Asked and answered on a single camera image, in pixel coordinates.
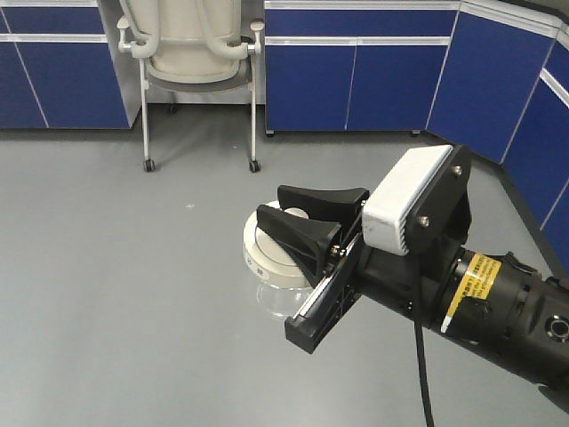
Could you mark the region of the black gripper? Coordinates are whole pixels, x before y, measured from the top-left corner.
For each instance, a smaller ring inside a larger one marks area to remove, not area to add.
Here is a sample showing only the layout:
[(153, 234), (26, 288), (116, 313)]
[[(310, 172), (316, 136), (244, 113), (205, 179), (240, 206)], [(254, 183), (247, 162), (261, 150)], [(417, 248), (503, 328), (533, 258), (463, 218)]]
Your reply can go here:
[[(277, 188), (280, 207), (299, 208), (308, 216), (258, 206), (258, 226), (293, 259), (312, 287), (325, 277), (332, 247), (341, 242), (339, 222), (353, 222), (370, 197), (364, 188), (320, 190), (289, 185)], [(422, 331), (442, 323), (442, 307), (457, 287), (454, 272), (467, 237), (467, 197), (451, 211), (443, 232), (425, 252), (404, 257), (359, 242), (334, 269), (325, 289), (306, 314), (284, 323), (285, 337), (311, 354), (361, 295), (410, 319), (417, 346)]]

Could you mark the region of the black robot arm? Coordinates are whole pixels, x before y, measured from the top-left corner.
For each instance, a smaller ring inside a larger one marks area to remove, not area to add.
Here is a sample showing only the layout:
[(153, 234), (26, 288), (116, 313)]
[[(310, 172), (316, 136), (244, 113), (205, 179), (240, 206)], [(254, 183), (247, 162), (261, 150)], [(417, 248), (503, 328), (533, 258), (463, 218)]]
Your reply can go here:
[(568, 283), (543, 278), (513, 254), (468, 250), (465, 189), (429, 189), (405, 221), (411, 246), (396, 255), (365, 235), (363, 188), (280, 186), (279, 207), (257, 222), (313, 291), (286, 320), (286, 338), (312, 352), (360, 296), (415, 320), (531, 383), (568, 390)]

